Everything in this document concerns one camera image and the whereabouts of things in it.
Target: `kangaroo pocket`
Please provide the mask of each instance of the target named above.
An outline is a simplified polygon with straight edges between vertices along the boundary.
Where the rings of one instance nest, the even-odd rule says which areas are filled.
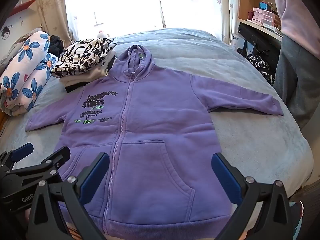
[[[189,221],[195,190],[175,171],[162,140],[123,142],[110,219],[129,224]]]
[[[82,169],[89,166],[100,152],[105,152],[110,156],[111,144],[99,146],[82,146],[71,149],[71,157],[69,163],[66,162],[61,168],[60,174],[62,180],[66,180],[69,176],[78,176]],[[85,204],[84,207],[89,215],[95,217],[103,217],[104,208],[107,202],[107,191],[105,191],[107,174],[105,174],[102,182],[100,183],[93,199],[90,203]]]

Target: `sheer curtain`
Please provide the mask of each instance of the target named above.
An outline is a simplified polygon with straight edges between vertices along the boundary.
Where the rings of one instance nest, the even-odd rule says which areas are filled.
[[[65,46],[77,39],[67,20],[65,0],[36,0],[36,3],[43,29],[47,33],[59,36]]]
[[[229,0],[66,0],[69,27],[79,39],[180,27],[229,43],[237,14],[230,7]]]

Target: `black patterned cloth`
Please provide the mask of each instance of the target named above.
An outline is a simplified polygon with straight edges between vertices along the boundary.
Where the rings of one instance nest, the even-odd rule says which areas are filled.
[[[79,75],[99,63],[105,63],[105,56],[116,43],[113,39],[86,39],[72,43],[61,55],[51,75],[57,78]]]
[[[247,55],[246,59],[261,73],[261,75],[273,86],[275,82],[275,73],[270,69],[268,63],[259,55]]]

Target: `bed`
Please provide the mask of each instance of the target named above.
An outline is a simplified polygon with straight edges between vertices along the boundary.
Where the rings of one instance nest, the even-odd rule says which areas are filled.
[[[299,127],[275,90],[262,75],[230,46],[211,34],[189,29],[163,29],[136,33],[115,39],[117,56],[134,44],[148,48],[157,65],[231,82],[271,94],[281,102],[284,116],[271,116],[253,110],[218,109],[211,112],[223,155],[244,176],[258,182],[284,182],[291,196],[306,182],[313,169],[311,149]],[[51,77],[30,112],[10,118],[2,130],[0,152],[31,142],[33,154],[15,168],[39,164],[50,155],[58,141],[62,124],[25,132],[29,117],[44,106],[63,98],[66,92]],[[247,229],[254,225],[261,205],[257,204]]]

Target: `wall decoration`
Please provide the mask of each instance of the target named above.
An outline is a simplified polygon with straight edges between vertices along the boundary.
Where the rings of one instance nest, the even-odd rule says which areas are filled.
[[[22,17],[19,17],[19,19],[21,19],[21,26],[23,26],[23,19],[22,19]]]
[[[12,29],[12,25],[9,25],[9,26],[5,26],[5,27],[3,28],[3,30],[1,31],[1,38],[2,38],[3,40],[6,40],[6,39],[9,37],[9,35],[10,35],[10,29],[9,29],[9,27]]]

